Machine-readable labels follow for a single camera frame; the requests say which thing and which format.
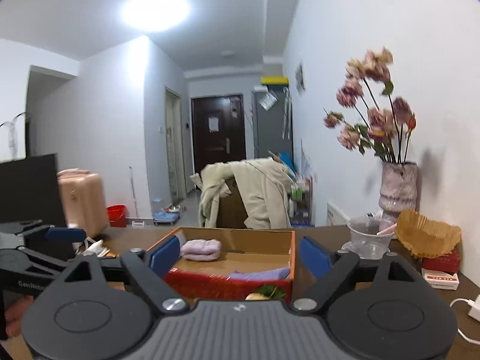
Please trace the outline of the white crumpled mask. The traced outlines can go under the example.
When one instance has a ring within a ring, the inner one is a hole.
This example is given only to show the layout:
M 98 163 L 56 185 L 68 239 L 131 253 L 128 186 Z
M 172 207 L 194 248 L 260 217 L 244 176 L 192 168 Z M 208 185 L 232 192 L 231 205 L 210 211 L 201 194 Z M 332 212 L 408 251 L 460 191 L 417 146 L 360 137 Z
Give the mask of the white crumpled mask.
M 82 242 L 73 242 L 72 247 L 76 255 L 96 255 L 99 258 L 106 257 L 110 250 L 103 244 L 103 240 L 95 241 L 87 236 Z

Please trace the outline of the pink suitcase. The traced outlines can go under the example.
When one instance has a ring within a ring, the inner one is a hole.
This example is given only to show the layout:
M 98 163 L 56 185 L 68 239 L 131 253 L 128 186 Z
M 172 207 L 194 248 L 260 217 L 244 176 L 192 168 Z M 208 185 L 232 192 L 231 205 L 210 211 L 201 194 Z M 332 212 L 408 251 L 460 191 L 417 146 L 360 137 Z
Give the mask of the pink suitcase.
M 95 238 L 109 227 L 103 181 L 99 174 L 78 168 L 57 174 L 67 224 Z

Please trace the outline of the purple cloth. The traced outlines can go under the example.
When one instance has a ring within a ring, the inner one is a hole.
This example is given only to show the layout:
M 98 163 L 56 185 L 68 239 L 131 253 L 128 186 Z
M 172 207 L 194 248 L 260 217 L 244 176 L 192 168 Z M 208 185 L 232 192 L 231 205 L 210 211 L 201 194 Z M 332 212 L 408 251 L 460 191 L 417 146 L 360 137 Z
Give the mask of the purple cloth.
M 240 272 L 235 271 L 229 277 L 233 280 L 243 281 L 281 281 L 288 278 L 290 269 L 288 267 L 277 268 L 268 271 Z

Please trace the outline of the pink folded towel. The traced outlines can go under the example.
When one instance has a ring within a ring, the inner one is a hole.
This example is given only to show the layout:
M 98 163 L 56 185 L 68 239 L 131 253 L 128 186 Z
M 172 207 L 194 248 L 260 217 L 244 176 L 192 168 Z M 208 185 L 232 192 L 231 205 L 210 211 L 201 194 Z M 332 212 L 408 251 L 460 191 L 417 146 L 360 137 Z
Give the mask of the pink folded towel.
M 221 255 L 221 242 L 218 240 L 196 239 L 185 242 L 181 256 L 185 260 L 197 262 L 216 261 Z

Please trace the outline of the black paper bag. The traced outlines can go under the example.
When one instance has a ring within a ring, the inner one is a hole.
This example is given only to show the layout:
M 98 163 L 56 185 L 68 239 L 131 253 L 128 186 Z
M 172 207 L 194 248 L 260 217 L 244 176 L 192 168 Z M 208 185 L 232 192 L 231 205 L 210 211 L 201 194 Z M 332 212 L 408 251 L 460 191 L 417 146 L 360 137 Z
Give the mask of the black paper bag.
M 1 222 L 41 220 L 44 224 L 67 226 L 58 182 L 55 154 L 16 158 L 16 120 L 8 128 L 12 160 L 1 163 Z

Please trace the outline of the clear plastic cup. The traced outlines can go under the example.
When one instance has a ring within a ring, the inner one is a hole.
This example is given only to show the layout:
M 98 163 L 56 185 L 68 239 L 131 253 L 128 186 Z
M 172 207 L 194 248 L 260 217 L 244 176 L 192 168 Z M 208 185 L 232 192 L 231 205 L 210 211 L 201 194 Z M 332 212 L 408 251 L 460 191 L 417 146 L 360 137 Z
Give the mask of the clear plastic cup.
M 362 216 L 347 222 L 350 240 L 342 250 L 354 252 L 362 259 L 378 260 L 389 251 L 396 224 L 383 218 Z

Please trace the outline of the blue pet feeder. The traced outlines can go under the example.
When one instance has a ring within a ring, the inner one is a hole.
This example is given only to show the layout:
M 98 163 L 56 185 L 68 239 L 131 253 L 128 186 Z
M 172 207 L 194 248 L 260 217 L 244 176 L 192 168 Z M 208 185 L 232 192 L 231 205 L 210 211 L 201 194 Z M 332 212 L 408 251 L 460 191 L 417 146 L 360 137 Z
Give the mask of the blue pet feeder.
M 180 219 L 181 214 L 177 211 L 158 211 L 153 214 L 153 223 L 154 225 L 174 225 L 178 219 Z

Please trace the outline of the red cardboard box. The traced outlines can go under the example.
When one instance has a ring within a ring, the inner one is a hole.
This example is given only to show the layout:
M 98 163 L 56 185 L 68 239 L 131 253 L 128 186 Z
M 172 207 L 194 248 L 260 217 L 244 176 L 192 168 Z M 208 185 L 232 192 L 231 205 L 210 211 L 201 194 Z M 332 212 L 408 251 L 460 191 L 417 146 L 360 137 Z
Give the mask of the red cardboard box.
M 252 293 L 258 293 L 286 302 L 291 299 L 296 259 L 293 231 L 176 228 L 167 236 L 177 236 L 181 247 L 185 242 L 196 239 L 221 242 L 221 254 L 216 261 L 185 260 L 180 251 L 180 257 L 163 280 L 183 297 L 190 300 L 243 300 Z M 167 236 L 152 246 L 164 241 Z M 233 272 L 261 272 L 283 267 L 290 269 L 285 280 L 230 279 Z

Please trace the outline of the red bucket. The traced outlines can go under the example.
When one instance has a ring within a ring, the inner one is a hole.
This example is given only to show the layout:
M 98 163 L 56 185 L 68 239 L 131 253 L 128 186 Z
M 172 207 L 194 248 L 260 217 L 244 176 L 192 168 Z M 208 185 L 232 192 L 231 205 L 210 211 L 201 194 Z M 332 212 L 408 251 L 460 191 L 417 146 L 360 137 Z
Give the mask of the red bucket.
M 106 212 L 112 228 L 125 228 L 127 226 L 125 205 L 110 205 Z

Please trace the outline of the brown paper liners stack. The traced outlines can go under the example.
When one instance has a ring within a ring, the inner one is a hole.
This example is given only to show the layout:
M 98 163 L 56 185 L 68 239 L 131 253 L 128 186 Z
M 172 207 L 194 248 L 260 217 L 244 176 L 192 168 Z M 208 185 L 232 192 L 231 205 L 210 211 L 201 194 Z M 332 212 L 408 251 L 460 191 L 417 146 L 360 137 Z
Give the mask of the brown paper liners stack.
M 416 258 L 437 258 L 450 254 L 461 243 L 461 228 L 432 220 L 414 209 L 400 213 L 395 235 Z

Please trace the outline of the wooden chair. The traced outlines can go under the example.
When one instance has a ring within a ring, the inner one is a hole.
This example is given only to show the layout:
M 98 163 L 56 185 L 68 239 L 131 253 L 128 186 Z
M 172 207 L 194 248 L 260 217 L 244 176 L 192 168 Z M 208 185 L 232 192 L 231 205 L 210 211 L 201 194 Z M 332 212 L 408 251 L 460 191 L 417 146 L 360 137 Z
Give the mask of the wooden chair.
M 234 178 L 226 180 L 230 194 L 220 198 L 217 228 L 246 228 L 247 211 Z

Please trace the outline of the pink ceramic vase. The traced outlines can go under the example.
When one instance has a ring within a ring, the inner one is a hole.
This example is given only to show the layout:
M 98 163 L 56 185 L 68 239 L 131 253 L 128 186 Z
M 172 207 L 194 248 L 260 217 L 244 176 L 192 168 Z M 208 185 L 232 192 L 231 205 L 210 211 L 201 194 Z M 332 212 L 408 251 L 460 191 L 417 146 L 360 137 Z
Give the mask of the pink ceramic vase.
M 418 166 L 415 163 L 383 163 L 378 205 L 382 219 L 395 222 L 417 203 Z

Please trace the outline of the beige jacket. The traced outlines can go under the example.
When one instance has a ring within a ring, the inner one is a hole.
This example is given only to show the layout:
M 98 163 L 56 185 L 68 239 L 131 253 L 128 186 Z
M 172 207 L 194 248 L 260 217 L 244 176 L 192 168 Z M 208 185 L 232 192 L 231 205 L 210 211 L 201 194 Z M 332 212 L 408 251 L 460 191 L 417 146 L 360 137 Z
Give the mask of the beige jacket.
M 214 163 L 190 177 L 201 190 L 199 223 L 202 228 L 217 228 L 221 199 L 232 194 L 227 181 L 235 180 L 247 212 L 243 223 L 250 229 L 290 227 L 288 193 L 294 173 L 274 158 L 257 158 L 229 163 Z

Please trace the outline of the white cigarette box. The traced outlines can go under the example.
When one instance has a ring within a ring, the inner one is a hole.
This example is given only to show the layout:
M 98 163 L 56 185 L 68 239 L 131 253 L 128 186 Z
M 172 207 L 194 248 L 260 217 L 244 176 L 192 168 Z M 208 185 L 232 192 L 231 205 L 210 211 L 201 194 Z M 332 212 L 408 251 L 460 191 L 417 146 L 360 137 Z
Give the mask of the white cigarette box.
M 434 289 L 456 291 L 460 285 L 460 280 L 456 273 L 450 274 L 443 271 L 422 269 L 421 274 L 423 279 Z

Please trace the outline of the red cigarette pack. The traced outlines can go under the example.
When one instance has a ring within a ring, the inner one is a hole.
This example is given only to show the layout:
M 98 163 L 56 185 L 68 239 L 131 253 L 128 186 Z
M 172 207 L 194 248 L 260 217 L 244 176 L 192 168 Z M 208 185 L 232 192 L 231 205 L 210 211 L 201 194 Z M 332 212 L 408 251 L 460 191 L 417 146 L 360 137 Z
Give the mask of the red cigarette pack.
M 455 274 L 461 266 L 461 254 L 456 246 L 450 253 L 437 258 L 423 258 L 421 267 L 430 271 Z

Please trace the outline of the dried pink flower bouquet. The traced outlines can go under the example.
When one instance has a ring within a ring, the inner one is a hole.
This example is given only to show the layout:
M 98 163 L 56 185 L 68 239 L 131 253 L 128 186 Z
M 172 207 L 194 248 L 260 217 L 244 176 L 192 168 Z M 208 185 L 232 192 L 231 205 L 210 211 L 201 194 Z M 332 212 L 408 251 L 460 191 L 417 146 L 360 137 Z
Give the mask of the dried pink flower bouquet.
M 348 60 L 345 81 L 335 97 L 340 107 L 355 111 L 360 121 L 350 123 L 343 113 L 326 111 L 323 123 L 328 129 L 339 129 L 337 141 L 345 149 L 361 154 L 372 150 L 384 163 L 404 165 L 416 115 L 403 97 L 393 96 L 393 63 L 394 56 L 385 47 Z

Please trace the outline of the dark entrance door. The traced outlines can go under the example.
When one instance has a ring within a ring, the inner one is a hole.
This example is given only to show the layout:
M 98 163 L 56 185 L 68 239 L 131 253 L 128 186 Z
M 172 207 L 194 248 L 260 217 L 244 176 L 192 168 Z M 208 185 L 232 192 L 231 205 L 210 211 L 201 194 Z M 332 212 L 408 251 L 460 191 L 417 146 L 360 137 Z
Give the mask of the dark entrance door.
M 193 165 L 200 173 L 208 164 L 247 158 L 243 97 L 193 97 L 191 99 Z

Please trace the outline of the grey refrigerator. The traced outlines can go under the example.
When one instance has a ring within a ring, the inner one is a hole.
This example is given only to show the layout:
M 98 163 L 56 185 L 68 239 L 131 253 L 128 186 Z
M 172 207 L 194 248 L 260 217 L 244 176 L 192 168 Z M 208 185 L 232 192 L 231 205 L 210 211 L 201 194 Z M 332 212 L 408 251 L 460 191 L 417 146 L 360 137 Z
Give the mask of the grey refrigerator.
M 253 91 L 256 158 L 293 155 L 292 104 L 288 85 L 259 85 Z

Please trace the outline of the yellow box on fridge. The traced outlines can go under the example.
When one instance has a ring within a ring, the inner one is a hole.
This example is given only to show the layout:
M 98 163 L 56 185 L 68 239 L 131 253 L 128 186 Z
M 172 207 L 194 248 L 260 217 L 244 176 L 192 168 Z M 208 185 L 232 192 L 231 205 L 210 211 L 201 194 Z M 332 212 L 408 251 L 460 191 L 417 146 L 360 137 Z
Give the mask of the yellow box on fridge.
M 289 80 L 285 76 L 262 76 L 260 83 L 262 86 L 288 86 Z

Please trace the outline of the ceiling lamp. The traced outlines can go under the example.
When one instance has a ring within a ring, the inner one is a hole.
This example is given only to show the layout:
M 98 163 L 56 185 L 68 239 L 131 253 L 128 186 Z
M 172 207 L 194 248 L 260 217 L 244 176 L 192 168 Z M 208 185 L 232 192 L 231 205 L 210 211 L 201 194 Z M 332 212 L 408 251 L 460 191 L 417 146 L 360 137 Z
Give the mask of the ceiling lamp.
M 191 15 L 189 0 L 126 0 L 120 20 L 143 33 L 162 33 L 184 23 Z

